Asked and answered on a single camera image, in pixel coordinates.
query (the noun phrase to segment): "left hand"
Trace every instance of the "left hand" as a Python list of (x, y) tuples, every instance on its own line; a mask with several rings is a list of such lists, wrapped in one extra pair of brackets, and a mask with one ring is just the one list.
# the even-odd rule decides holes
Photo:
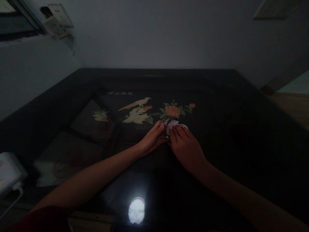
[(168, 142), (169, 139), (162, 135), (164, 124), (157, 121), (145, 137), (136, 144), (137, 148), (142, 151), (142, 156), (145, 156), (160, 146), (162, 143)]

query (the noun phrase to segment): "white cloth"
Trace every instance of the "white cloth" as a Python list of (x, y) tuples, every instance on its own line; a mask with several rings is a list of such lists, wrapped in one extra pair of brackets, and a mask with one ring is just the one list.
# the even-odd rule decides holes
[(172, 129), (173, 126), (176, 126), (176, 125), (179, 125), (179, 126), (181, 126), (181, 127), (184, 127), (184, 128), (187, 128), (187, 129), (188, 129), (188, 127), (187, 127), (186, 125), (179, 124), (179, 121), (172, 120), (172, 121), (169, 122), (169, 124), (168, 124), (167, 127), (166, 127), (166, 133), (167, 133), (167, 135), (170, 135), (170, 129)]

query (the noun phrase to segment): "hand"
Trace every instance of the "hand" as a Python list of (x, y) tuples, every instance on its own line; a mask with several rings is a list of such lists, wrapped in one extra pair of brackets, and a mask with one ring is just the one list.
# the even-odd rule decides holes
[(162, 132), (164, 131), (164, 124), (157, 121), (151, 130), (136, 146), (142, 151), (142, 156), (145, 156), (160, 146), (162, 143), (169, 141)]
[(207, 171), (208, 161), (205, 159), (199, 142), (187, 128), (180, 126), (174, 126), (170, 130), (170, 138), (169, 145), (179, 162), (189, 173), (200, 180)]

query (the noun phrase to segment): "red sleeve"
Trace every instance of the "red sleeve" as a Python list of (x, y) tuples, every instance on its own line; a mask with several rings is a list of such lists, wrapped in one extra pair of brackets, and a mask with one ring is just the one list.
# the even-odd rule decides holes
[(26, 215), (10, 231), (13, 232), (70, 232), (64, 210), (57, 206), (46, 206)]

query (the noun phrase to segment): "power outlet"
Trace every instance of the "power outlet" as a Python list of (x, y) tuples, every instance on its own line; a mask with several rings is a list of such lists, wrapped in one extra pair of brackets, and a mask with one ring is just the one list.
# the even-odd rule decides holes
[(61, 4), (47, 4), (54, 17), (64, 26), (73, 27), (73, 23), (70, 20), (68, 14), (65, 12), (64, 7)]
[(64, 37), (70, 35), (70, 32), (55, 17), (48, 18), (44, 25), (59, 39), (63, 39)]
[(299, 5), (300, 0), (264, 0), (253, 19), (286, 19)]

